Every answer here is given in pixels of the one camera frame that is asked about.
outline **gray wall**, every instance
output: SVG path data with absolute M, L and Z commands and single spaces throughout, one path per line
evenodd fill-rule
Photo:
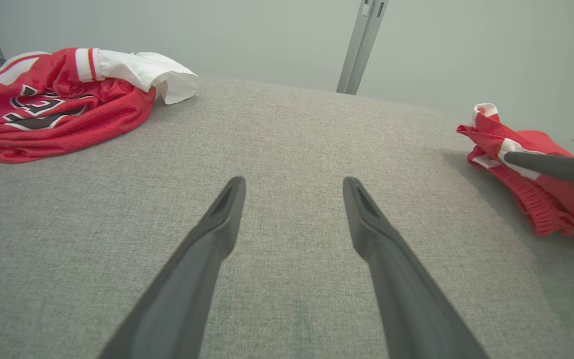
M 357 9 L 356 0 L 0 0 L 0 46 L 7 57 L 153 51 L 199 74 L 335 91 Z
M 389 2 L 358 95 L 574 138 L 574 0 Z

